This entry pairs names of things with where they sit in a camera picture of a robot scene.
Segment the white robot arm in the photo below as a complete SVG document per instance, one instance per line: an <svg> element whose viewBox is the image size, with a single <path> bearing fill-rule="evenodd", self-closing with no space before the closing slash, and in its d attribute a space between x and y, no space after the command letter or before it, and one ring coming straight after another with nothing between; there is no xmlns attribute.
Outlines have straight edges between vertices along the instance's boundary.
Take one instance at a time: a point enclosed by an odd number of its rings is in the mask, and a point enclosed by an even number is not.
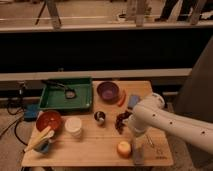
<svg viewBox="0 0 213 171"><path fill-rule="evenodd" d="M127 119L132 134L139 137L152 126L213 154L213 123L179 116L165 111L164 106L164 99L157 93L148 94L138 102Z"/></svg>

